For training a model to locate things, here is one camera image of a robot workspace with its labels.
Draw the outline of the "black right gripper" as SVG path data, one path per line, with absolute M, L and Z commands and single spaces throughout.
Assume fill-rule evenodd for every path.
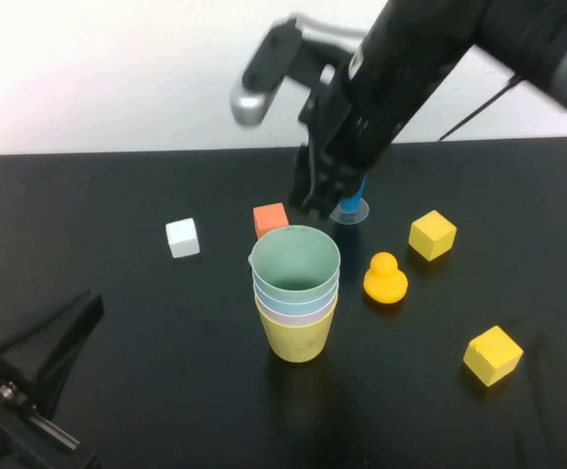
M 352 196 L 362 175 L 411 120 L 411 68 L 363 64 L 354 76 L 340 65 L 329 84 L 303 65 L 297 80 L 311 89 L 299 120 L 309 142 L 294 159 L 289 205 L 329 215 Z

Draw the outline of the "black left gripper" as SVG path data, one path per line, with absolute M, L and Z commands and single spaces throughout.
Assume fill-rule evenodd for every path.
M 97 468 L 96 449 L 52 421 L 102 316 L 100 295 L 0 313 L 0 468 Z

